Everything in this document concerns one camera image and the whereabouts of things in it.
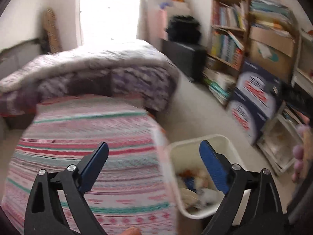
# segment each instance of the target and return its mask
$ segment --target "printed logo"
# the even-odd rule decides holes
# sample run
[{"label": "printed logo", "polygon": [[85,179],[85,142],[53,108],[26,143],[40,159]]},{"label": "printed logo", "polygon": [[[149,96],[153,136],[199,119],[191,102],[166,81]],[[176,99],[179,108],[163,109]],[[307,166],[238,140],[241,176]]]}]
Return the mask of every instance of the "printed logo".
[{"label": "printed logo", "polygon": [[248,116],[241,106],[237,105],[236,108],[233,108],[232,115],[236,118],[239,124],[241,124],[245,131],[250,129]]},{"label": "printed logo", "polygon": [[264,82],[255,76],[250,76],[249,80],[244,82],[244,88],[257,97],[262,103],[267,103],[267,97],[263,91]]}]

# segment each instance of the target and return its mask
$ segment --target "cardboard box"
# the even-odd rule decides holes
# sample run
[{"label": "cardboard box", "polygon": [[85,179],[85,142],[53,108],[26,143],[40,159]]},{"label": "cardboard box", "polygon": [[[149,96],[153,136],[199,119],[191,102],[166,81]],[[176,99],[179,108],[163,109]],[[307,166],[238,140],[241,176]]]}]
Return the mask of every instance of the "cardboard box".
[{"label": "cardboard box", "polygon": [[295,41],[272,30],[251,27],[249,59],[285,82],[289,82],[295,60]]},{"label": "cardboard box", "polygon": [[252,101],[267,118],[272,118],[281,106],[281,101],[276,96],[265,92],[264,87],[267,84],[279,85],[279,83],[280,80],[277,77],[246,59],[242,65],[236,88]]},{"label": "cardboard box", "polygon": [[261,136],[261,129],[267,121],[265,114],[237,88],[228,103],[227,113],[243,129],[249,143],[254,144]]}]

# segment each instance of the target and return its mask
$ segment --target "green stripe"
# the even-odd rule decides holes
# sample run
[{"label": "green stripe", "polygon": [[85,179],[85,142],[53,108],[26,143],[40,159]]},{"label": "green stripe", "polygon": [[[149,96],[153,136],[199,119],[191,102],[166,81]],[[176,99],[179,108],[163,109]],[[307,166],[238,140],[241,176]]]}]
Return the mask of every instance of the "green stripe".
[{"label": "green stripe", "polygon": [[[30,193],[30,190],[22,187],[18,183],[14,182],[12,179],[7,178],[7,180],[18,187],[19,189],[23,190],[24,192]],[[67,202],[61,202],[62,207],[68,208]],[[157,211],[165,208],[169,208],[169,202],[163,202],[156,205],[150,206],[143,206],[143,207],[129,207],[129,208],[100,208],[100,207],[90,207],[91,211],[94,213],[103,213],[103,214],[137,214],[137,213],[145,213],[145,212],[152,212]]]},{"label": "green stripe", "polygon": [[[33,148],[33,149],[47,149],[47,150],[70,150],[70,149],[74,149],[75,151],[91,151],[91,150],[95,150],[94,148],[50,148],[50,147],[33,147],[33,146],[27,146],[27,145],[22,145],[22,144],[18,144],[18,147],[27,147],[27,148]],[[154,146],[153,143],[148,143],[148,144],[142,144],[142,145],[128,145],[126,147],[117,147],[117,148],[113,148],[110,147],[110,150],[114,150],[114,149],[128,149],[130,147],[144,147],[144,146]]]},{"label": "green stripe", "polygon": [[105,114],[105,115],[92,115],[92,116],[81,116],[81,117],[69,117],[69,118],[57,118],[57,119],[47,119],[34,121],[34,124],[46,123],[46,122],[56,122],[56,121],[69,121],[78,119],[93,119],[93,118],[117,118],[117,117],[135,117],[139,115],[146,115],[145,112],[134,112],[134,113],[120,113],[120,114]]}]

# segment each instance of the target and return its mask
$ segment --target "blue gripper pad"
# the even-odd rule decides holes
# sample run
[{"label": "blue gripper pad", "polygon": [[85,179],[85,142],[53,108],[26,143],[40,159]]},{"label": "blue gripper pad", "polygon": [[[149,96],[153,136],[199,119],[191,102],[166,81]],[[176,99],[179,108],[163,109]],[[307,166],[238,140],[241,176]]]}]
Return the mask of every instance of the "blue gripper pad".
[{"label": "blue gripper pad", "polygon": [[204,140],[200,143],[199,153],[216,188],[224,194],[227,194],[229,191],[229,186],[227,185],[228,174],[216,157],[216,152],[208,141]]}]

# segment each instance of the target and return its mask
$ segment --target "box flap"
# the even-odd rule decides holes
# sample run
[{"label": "box flap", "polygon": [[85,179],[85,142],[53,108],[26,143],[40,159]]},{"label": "box flap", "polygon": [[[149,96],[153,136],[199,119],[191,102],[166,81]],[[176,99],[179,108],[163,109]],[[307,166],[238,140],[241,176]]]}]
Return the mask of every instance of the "box flap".
[{"label": "box flap", "polygon": [[295,42],[292,38],[283,37],[272,30],[255,26],[251,27],[250,38],[275,48],[289,57],[293,56]]}]

